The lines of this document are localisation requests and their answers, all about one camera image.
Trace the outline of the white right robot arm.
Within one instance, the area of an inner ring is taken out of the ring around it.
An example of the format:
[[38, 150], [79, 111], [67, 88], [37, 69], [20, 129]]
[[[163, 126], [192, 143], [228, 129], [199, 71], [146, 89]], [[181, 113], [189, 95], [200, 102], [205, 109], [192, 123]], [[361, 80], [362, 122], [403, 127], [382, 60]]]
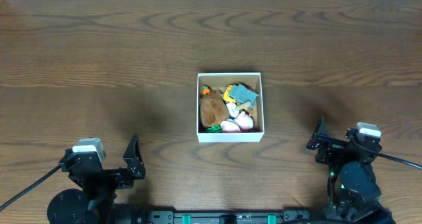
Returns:
[[324, 117], [306, 148], [316, 150], [315, 161], [329, 167], [329, 204], [320, 210], [327, 219], [350, 223], [393, 223], [390, 211], [379, 202], [382, 194], [372, 162], [381, 152], [381, 131], [373, 124], [358, 122], [345, 140], [330, 137]]

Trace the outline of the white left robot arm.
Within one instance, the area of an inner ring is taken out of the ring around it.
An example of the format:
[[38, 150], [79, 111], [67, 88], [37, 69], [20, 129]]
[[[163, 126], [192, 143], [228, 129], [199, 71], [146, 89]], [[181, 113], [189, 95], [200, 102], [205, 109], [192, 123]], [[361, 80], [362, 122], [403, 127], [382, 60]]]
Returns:
[[106, 151], [100, 138], [80, 139], [59, 161], [78, 189], [58, 193], [47, 207], [50, 223], [146, 223], [146, 212], [130, 204], [116, 204], [116, 191], [130, 189], [136, 180], [145, 178], [138, 136], [133, 135], [123, 160], [126, 167], [104, 169]]

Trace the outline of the white cardboard box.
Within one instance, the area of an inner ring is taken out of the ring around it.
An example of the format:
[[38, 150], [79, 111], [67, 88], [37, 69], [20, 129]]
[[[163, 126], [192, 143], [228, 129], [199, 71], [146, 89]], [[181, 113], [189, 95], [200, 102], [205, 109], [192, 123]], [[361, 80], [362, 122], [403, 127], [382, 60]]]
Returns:
[[[253, 106], [254, 128], [250, 132], [242, 133], [207, 133], [200, 121], [200, 96], [202, 87], [223, 92], [230, 84], [243, 84], [249, 90], [258, 94], [257, 102]], [[196, 83], [196, 135], [200, 143], [210, 142], [259, 142], [264, 136], [264, 106], [262, 94], [262, 80], [259, 72], [221, 72], [198, 73]]]

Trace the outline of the brown plush capybara with orange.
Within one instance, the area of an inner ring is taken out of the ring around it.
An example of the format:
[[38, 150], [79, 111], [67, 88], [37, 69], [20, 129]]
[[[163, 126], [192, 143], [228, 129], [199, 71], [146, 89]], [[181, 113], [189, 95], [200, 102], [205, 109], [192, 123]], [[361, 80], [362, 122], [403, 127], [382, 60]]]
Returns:
[[219, 125], [229, 118], [229, 112], [220, 92], [214, 92], [209, 87], [202, 87], [199, 100], [200, 122], [204, 128]]

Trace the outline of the pink plush pig with hat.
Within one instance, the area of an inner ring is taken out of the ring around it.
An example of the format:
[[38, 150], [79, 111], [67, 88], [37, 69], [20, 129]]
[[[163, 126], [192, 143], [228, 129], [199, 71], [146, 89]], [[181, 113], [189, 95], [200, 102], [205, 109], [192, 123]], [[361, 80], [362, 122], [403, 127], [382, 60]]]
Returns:
[[254, 127], [255, 123], [253, 118], [242, 111], [236, 118], [227, 119], [220, 123], [220, 127], [223, 133], [240, 133], [248, 132]]

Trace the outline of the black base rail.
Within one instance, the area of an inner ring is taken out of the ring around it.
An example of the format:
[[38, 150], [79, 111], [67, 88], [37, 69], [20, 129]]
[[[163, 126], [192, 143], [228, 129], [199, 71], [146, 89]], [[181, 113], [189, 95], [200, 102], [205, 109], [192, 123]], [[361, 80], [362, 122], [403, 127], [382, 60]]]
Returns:
[[149, 211], [147, 224], [280, 224], [311, 223], [322, 217], [310, 210], [287, 209], [284, 211]]

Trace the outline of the yellow grey toy dump truck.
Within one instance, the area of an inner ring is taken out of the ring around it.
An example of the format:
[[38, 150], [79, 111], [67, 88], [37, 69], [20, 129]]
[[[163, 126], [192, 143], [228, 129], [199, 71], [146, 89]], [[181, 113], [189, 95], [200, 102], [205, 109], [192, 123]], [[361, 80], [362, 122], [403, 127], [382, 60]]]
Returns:
[[243, 104], [249, 102], [248, 110], [253, 108], [257, 98], [257, 93], [247, 89], [242, 84], [229, 85], [222, 95], [222, 99], [227, 103]]

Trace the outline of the pig face wooden rattle drum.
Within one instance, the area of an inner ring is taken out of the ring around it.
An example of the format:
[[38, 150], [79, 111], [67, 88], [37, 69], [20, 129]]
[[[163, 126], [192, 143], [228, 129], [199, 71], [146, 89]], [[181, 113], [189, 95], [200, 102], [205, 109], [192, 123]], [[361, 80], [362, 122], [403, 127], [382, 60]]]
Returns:
[[231, 119], [236, 118], [242, 110], [248, 109], [251, 106], [251, 102], [247, 101], [242, 104], [227, 103], [226, 107]]

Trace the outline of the green plastic spinning disc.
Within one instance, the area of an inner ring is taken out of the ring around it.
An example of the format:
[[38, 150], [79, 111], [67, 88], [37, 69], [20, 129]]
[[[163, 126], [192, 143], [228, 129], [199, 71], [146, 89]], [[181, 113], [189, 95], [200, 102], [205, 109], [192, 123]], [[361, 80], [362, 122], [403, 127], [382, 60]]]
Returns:
[[206, 133], [222, 133], [222, 128], [220, 125], [214, 125], [205, 130]]

